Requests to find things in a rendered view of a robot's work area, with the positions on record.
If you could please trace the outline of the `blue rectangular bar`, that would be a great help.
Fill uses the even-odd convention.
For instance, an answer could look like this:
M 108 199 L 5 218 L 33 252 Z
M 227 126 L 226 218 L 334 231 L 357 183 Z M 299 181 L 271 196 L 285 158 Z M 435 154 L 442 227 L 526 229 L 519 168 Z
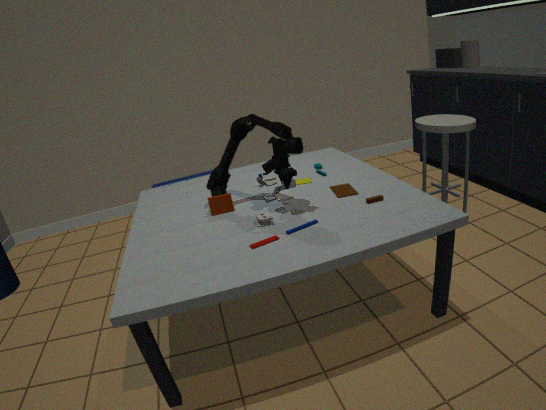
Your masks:
M 297 231 L 299 231 L 299 230 L 302 230 L 302 229 L 304 229 L 304 228 L 307 228 L 307 227 L 312 226 L 312 225 L 317 224 L 317 223 L 318 223 L 318 220 L 314 220 L 314 221 L 308 222 L 308 223 L 306 223 L 306 224 L 303 224 L 303 225 L 301 225 L 301 226 L 298 226 L 298 227 L 296 227 L 296 228 L 293 228 L 293 229 L 291 229 L 291 230 L 286 231 L 286 234 L 288 234 L 288 235 L 289 235 L 289 234 L 292 234 L 292 233 L 294 233 L 294 232 L 297 232 Z

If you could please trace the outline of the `red flat bar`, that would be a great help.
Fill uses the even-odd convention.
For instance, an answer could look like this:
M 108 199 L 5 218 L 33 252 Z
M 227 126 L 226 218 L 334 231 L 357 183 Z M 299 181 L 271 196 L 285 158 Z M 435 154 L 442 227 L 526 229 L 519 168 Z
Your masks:
M 251 249 L 255 249 L 255 248 L 258 248 L 258 247 L 263 246 L 263 245 L 265 245 L 265 244 L 268 244 L 268 243 L 271 243 L 271 242 L 273 242 L 273 241 L 276 241 L 276 240 L 278 240 L 278 239 L 280 239 L 280 238 L 279 238 L 278 236 L 275 235 L 275 236 L 273 236 L 273 237 L 270 237 L 270 238 L 267 238 L 267 239 L 262 240 L 262 241 L 260 241 L 260 242 L 257 242 L 257 243 L 254 243 L 254 244 L 252 244 L 252 245 L 249 245 L 249 247 L 250 247 Z

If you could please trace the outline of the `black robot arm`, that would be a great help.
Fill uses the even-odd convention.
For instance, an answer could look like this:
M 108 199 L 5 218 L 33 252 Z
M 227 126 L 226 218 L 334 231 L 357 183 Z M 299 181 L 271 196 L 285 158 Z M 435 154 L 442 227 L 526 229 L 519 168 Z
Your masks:
M 231 160 L 237 150 L 239 142 L 246 137 L 249 131 L 253 130 L 255 125 L 262 126 L 270 130 L 276 136 L 282 138 L 276 139 L 275 137 L 271 137 L 268 141 L 268 144 L 272 144 L 273 146 L 274 154 L 283 154 L 286 152 L 300 154 L 303 152 L 304 148 L 302 138 L 294 138 L 291 127 L 287 126 L 286 124 L 282 122 L 270 122 L 254 114 L 241 117 L 232 123 L 230 129 L 231 138 L 225 153 L 220 164 L 213 169 L 208 180 L 206 187 L 211 190 L 212 197 L 227 194 L 225 189 L 227 188 L 227 182 L 230 177 L 230 174 L 228 174 L 228 168 Z M 281 168 L 279 160 L 276 160 L 276 157 L 274 159 L 274 156 L 272 156 L 271 160 L 264 163 L 262 167 L 267 173 L 270 173 L 276 168 Z

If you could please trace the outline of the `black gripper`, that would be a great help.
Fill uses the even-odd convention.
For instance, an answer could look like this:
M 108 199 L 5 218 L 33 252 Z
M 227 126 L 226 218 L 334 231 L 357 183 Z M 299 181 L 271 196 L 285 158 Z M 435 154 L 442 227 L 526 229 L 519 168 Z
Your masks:
M 289 154 L 287 152 L 283 154 L 274 154 L 273 156 L 274 159 L 276 157 L 276 160 L 279 160 L 281 166 L 281 168 L 279 167 L 279 169 L 276 168 L 274 172 L 279 176 L 281 183 L 282 181 L 284 182 L 285 188 L 288 189 L 292 177 L 297 176 L 297 170 L 292 168 L 291 164 L 289 164 Z

